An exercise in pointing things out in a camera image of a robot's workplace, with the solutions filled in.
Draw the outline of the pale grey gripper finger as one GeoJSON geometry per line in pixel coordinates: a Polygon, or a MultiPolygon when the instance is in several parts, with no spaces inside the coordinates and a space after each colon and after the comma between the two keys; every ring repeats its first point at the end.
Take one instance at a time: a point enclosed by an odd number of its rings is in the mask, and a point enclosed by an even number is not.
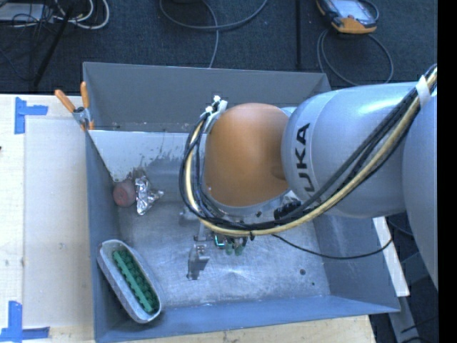
{"type": "Polygon", "coordinates": [[[195,223],[196,215],[188,207],[182,207],[179,212],[179,226],[190,226],[195,223]]]}
{"type": "Polygon", "coordinates": [[[189,252],[187,278],[197,280],[210,260],[206,243],[195,243],[189,252]]]}

